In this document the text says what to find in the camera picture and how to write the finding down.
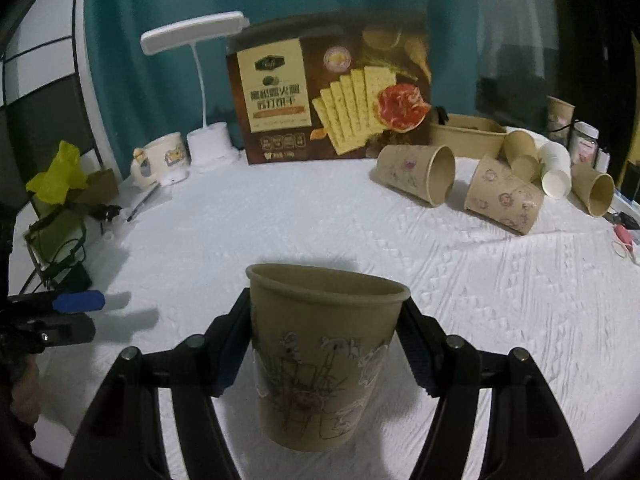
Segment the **person's left hand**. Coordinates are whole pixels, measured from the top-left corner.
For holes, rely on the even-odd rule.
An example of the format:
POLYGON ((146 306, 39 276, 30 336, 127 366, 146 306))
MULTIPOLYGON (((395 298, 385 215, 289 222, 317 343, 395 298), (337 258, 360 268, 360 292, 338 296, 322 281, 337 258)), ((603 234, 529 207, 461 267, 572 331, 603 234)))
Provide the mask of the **person's left hand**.
POLYGON ((11 413, 24 424, 34 426, 40 416, 42 390, 36 356, 25 358, 25 370, 12 389, 11 413))

